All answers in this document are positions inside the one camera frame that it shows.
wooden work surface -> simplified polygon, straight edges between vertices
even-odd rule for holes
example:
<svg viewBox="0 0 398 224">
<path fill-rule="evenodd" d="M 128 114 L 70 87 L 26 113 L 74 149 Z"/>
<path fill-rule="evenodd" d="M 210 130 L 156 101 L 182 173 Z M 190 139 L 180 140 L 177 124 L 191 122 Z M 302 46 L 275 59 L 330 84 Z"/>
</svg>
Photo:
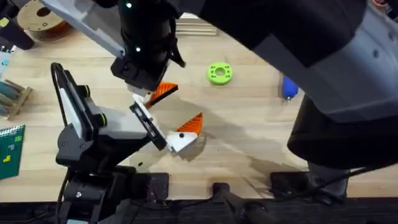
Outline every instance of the wooden work surface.
<svg viewBox="0 0 398 224">
<path fill-rule="evenodd" d="M 188 65 L 182 69 L 172 63 L 164 78 L 178 83 L 179 91 L 151 111 L 163 130 L 175 129 L 203 112 L 200 140 L 181 155 L 159 152 L 150 143 L 123 164 L 143 162 L 141 172 L 168 172 L 173 199 L 207 198 L 213 182 L 228 182 L 242 197 L 270 197 L 270 172 L 306 169 L 306 163 L 286 148 L 302 93 L 289 105 L 282 101 L 278 71 L 224 34 L 181 37 L 179 46 Z M 26 124 L 21 171 L 18 177 L 0 180 L 0 202 L 57 199 L 65 174 L 65 168 L 55 163 L 63 124 L 50 64 L 61 63 L 77 83 L 89 85 L 97 105 L 128 110 L 131 94 L 112 76 L 113 60 L 77 31 L 12 56 L 4 78 L 34 90 L 14 121 L 0 121 L 1 128 Z M 206 79 L 207 66 L 217 61 L 233 68 L 233 81 L 226 86 L 213 86 Z M 397 187 L 398 170 L 391 167 L 350 179 L 348 194 L 398 196 Z"/>
</svg>

cable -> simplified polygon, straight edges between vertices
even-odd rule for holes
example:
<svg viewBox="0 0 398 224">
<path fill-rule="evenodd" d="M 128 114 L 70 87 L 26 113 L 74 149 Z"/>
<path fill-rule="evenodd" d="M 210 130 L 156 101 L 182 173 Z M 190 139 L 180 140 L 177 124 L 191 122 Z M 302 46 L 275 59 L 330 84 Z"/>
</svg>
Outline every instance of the cable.
<svg viewBox="0 0 398 224">
<path fill-rule="evenodd" d="M 51 68 L 50 68 L 51 69 L 51 77 L 52 77 L 52 83 L 53 83 L 54 88 L 55 88 L 55 93 L 57 94 L 58 103 L 60 105 L 63 125 L 66 127 L 66 126 L 68 126 L 68 121 L 67 121 L 67 117 L 65 115 L 65 110 L 63 109 L 62 98 L 61 98 L 60 90 L 58 89 L 57 78 L 56 78 L 56 74 L 55 74 L 55 71 L 58 68 L 63 69 L 62 66 L 59 63 L 52 63 L 51 64 Z M 65 187 L 67 185 L 69 177 L 70 177 L 70 171 L 69 171 L 69 169 L 67 169 L 65 177 L 63 178 L 63 182 L 62 182 L 62 185 L 61 185 L 60 192 L 58 194 L 57 205 L 55 207 L 55 224 L 59 223 L 58 216 L 59 216 L 59 211 L 60 211 L 60 207 L 61 207 L 63 191 L 65 190 Z"/>
<path fill-rule="evenodd" d="M 210 200 L 212 200 L 213 199 L 213 197 L 210 197 L 210 198 L 208 198 L 208 199 L 204 199 L 204 200 L 200 200 L 200 201 L 197 201 L 197 202 L 192 202 L 192 203 L 189 203 L 188 205 L 183 205 L 183 206 L 175 206 L 175 207 L 173 207 L 173 205 L 171 205 L 171 206 L 169 206 L 169 207 L 165 207 L 165 208 L 152 208 L 152 207 L 145 207 L 145 206 L 142 206 L 144 209 L 148 209 L 148 210 L 152 210 L 152 211 L 166 211 L 166 210 L 171 210 L 171 209 L 176 209 L 176 210 L 181 210 L 181 209 L 184 209 L 184 208 L 188 208 L 188 207 L 192 207 L 192 206 L 197 206 L 197 205 L 201 205 L 201 204 L 203 204 L 203 203 L 207 203 L 207 202 L 209 202 Z M 173 204 L 173 203 L 178 203 L 179 201 L 172 201 L 171 202 L 171 204 Z"/>
<path fill-rule="evenodd" d="M 364 174 L 364 173 L 371 172 L 371 171 L 374 171 L 374 170 L 386 168 L 386 167 L 392 166 L 394 164 L 396 164 L 396 162 L 393 163 L 393 164 L 387 164 L 387 165 L 383 165 L 383 166 L 364 167 L 362 169 L 358 169 L 358 170 L 352 171 L 350 173 L 343 174 L 343 175 L 340 175 L 340 176 L 335 177 L 333 179 L 330 179 L 330 180 L 326 181 L 325 183 L 323 183 L 323 184 L 321 184 L 321 185 L 319 185 L 317 187 L 313 187 L 311 189 L 308 189 L 307 191 L 305 191 L 303 193 L 291 195 L 291 196 L 280 198 L 280 199 L 275 199 L 274 202 L 287 202 L 289 200 L 293 200 L 293 199 L 300 198 L 300 197 L 308 197 L 308 196 L 311 196 L 311 195 L 317 193 L 322 188 L 327 187 L 327 186 L 329 186 L 331 184 L 334 184 L 335 182 L 339 182 L 341 180 L 345 180 L 345 179 L 348 179 L 350 177 L 354 177 L 356 175 Z"/>
<path fill-rule="evenodd" d="M 141 205 L 136 205 L 136 206 L 138 206 L 138 209 L 137 209 L 136 213 L 134 214 L 134 216 L 132 217 L 132 219 L 131 219 L 131 221 L 130 221 L 130 224 L 132 224 L 133 221 L 137 218 L 137 216 L 138 216 L 138 214 L 139 214 L 139 211 L 140 211 L 141 208 L 144 206 L 144 204 L 145 204 L 145 202 L 143 202 Z"/>
<path fill-rule="evenodd" d="M 66 126 L 68 126 L 67 117 L 65 116 L 65 110 L 63 109 L 63 104 L 62 104 L 62 98 L 61 98 L 61 95 L 60 95 L 60 90 L 58 89 L 57 78 L 55 77 L 55 70 L 58 67 L 63 69 L 62 66 L 60 64 L 58 64 L 58 63 L 52 63 L 51 64 L 51 77 L 52 77 L 52 83 L 53 83 L 54 88 L 55 88 L 55 92 L 57 94 L 58 103 L 60 105 L 63 125 L 66 127 Z"/>
<path fill-rule="evenodd" d="M 1 224 L 13 224 L 13 223 L 32 223 L 32 222 L 36 222 L 36 221 L 39 221 L 39 220 L 41 220 L 41 219 L 43 219 L 43 218 L 46 218 L 47 216 L 52 216 L 53 215 L 53 212 L 50 212 L 50 211 L 46 211 L 46 212 L 43 212 L 42 214 L 40 214 L 40 215 L 38 215 L 38 216 L 36 216 L 36 217 L 33 217 L 33 218 L 30 218 L 30 219 L 28 219 L 28 220 L 16 220 L 16 221 L 0 221 L 0 223 Z"/>
<path fill-rule="evenodd" d="M 60 192 L 58 194 L 57 205 L 55 207 L 55 224 L 59 223 L 58 216 L 59 216 L 59 213 L 60 213 L 63 191 L 65 190 L 65 187 L 67 185 L 67 182 L 68 182 L 69 178 L 70 178 L 70 171 L 69 171 L 69 169 L 67 169 L 67 173 L 65 174 L 65 177 L 63 178 L 61 189 L 60 189 Z"/>
</svg>

green ring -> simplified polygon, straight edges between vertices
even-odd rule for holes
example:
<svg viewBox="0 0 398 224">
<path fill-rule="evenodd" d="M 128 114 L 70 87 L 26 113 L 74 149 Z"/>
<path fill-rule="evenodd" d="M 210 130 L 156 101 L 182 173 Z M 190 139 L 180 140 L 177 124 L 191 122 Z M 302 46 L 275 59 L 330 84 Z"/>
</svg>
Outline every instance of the green ring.
<svg viewBox="0 0 398 224">
<path fill-rule="evenodd" d="M 224 75 L 217 75 L 217 70 L 222 70 Z M 225 85 L 232 80 L 232 76 L 232 68 L 225 62 L 212 63 L 207 68 L 207 79 L 214 85 Z"/>
</svg>

gray robot arm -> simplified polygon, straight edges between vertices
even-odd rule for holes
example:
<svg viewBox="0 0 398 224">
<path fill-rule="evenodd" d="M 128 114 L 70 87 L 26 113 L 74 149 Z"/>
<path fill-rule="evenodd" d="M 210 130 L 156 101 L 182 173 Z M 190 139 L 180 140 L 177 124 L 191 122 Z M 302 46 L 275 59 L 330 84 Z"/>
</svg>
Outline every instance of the gray robot arm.
<svg viewBox="0 0 398 224">
<path fill-rule="evenodd" d="M 42 2 L 113 55 L 123 56 L 117 7 L 104 9 L 92 0 Z M 398 25 L 365 0 L 169 3 L 257 53 L 337 122 L 398 114 Z"/>
</svg>

orange object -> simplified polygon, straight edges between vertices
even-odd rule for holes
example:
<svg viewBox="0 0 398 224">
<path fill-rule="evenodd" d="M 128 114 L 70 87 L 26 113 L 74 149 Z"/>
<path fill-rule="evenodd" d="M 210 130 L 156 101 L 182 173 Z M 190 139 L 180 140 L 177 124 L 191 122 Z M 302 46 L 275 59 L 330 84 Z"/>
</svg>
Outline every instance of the orange object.
<svg viewBox="0 0 398 224">
<path fill-rule="evenodd" d="M 191 132 L 199 135 L 201 133 L 201 126 L 203 124 L 203 114 L 200 113 L 194 118 L 186 122 L 183 126 L 179 127 L 176 132 Z"/>
<path fill-rule="evenodd" d="M 145 104 L 145 106 L 149 109 L 152 106 L 154 106 L 156 103 L 158 103 L 160 100 L 163 100 L 164 98 L 166 98 L 166 96 L 169 96 L 170 94 L 172 94 L 177 90 L 178 90 L 177 84 L 162 82 L 159 84 L 155 93 L 152 94 L 150 100 Z"/>
</svg>

